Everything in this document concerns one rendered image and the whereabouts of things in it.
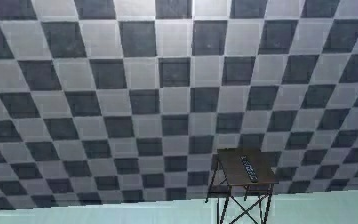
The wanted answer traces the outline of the dark brown side table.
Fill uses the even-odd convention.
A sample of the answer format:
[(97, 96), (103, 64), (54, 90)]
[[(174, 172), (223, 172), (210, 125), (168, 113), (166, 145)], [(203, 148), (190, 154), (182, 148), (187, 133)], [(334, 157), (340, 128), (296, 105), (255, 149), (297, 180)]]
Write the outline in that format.
[[(247, 156), (252, 164), (258, 177), (257, 183), (250, 181), (241, 162), (242, 156)], [(278, 181), (265, 153), (258, 148), (218, 149), (213, 162), (215, 166), (205, 202), (208, 202), (212, 197), (216, 198), (216, 223), (225, 224), (229, 202), (233, 201), (240, 207), (241, 213), (228, 224), (235, 224), (243, 216), (248, 216), (254, 224), (268, 224), (274, 186)], [(245, 208), (233, 196), (234, 188), (244, 190), (244, 201), (249, 196), (256, 196), (256, 201)]]

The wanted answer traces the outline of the black remote control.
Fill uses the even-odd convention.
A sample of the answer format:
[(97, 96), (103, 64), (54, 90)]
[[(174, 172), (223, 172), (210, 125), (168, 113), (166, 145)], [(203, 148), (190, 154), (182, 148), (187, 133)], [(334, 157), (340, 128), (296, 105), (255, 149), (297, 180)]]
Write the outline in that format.
[(252, 183), (257, 183), (258, 182), (258, 177), (256, 175), (255, 170), (253, 169), (252, 164), (248, 160), (248, 157), (247, 156), (242, 156), (241, 157), (241, 162), (243, 164), (243, 167), (244, 167), (244, 169), (245, 169), (250, 181)]

